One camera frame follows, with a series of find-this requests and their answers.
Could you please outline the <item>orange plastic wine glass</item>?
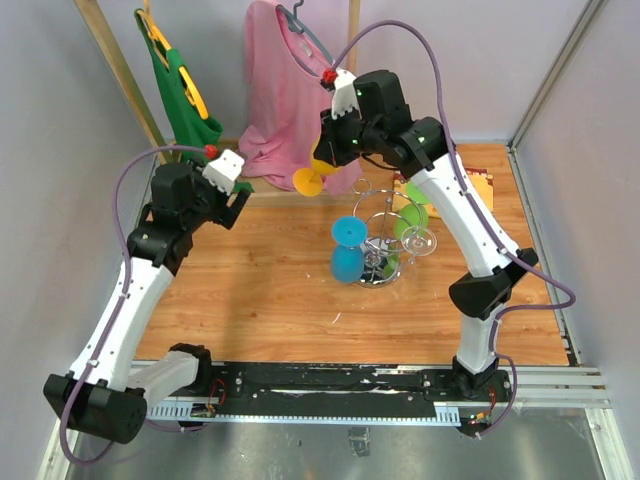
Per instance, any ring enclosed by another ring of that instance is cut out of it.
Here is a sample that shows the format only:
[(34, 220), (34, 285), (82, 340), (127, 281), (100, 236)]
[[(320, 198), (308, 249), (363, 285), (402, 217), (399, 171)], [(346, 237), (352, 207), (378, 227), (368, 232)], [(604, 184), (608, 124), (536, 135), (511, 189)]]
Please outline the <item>orange plastic wine glass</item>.
[(295, 190), (306, 197), (318, 196), (324, 188), (323, 178), (334, 175), (341, 170), (339, 166), (315, 158), (315, 149), (319, 145), (319, 141), (320, 138), (317, 138), (312, 147), (310, 166), (298, 169), (292, 176)]

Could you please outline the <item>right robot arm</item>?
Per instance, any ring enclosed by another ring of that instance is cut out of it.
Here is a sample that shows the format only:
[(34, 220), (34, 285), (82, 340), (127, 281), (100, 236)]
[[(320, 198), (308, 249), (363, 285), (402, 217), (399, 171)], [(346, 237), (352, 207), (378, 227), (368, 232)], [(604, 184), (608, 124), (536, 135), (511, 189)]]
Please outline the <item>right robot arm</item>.
[(449, 288), (462, 319), (452, 386), (463, 399), (477, 399), (498, 368), (499, 317), (538, 256), (532, 248), (520, 248), (481, 201), (445, 117), (412, 118), (396, 74), (377, 70), (355, 76), (328, 68), (320, 83), (332, 100), (320, 114), (314, 159), (338, 168), (367, 154), (380, 155), (427, 196), (462, 252), (468, 271)]

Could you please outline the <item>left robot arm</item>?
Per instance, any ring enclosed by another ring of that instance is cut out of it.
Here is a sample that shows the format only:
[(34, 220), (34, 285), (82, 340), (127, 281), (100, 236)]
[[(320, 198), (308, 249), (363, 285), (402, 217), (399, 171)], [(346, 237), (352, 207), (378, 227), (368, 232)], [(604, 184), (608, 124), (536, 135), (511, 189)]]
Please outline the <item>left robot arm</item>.
[(151, 200), (126, 240), (112, 296), (83, 352), (65, 375), (52, 374), (43, 393), (72, 429), (111, 442), (131, 442), (147, 412), (185, 389), (200, 396), (214, 383), (211, 353), (202, 345), (178, 343), (137, 373), (130, 367), (156, 305), (193, 247), (194, 233), (212, 222), (231, 229), (250, 193), (234, 190), (244, 161), (223, 152), (204, 167), (160, 166)]

